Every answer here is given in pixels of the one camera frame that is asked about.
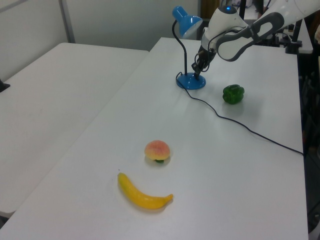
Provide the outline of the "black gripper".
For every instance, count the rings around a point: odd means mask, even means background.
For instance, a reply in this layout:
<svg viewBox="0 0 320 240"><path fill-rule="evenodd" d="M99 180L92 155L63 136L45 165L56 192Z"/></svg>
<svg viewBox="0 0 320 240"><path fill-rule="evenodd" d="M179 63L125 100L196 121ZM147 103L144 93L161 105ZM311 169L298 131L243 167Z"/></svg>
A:
<svg viewBox="0 0 320 240"><path fill-rule="evenodd" d="M199 80L200 76L200 68L199 66L203 66L201 72L205 73L208 71L208 64L211 62L212 52L204 48L200 48L198 53L194 57L194 63L191 65L194 71L194 78Z"/></svg>

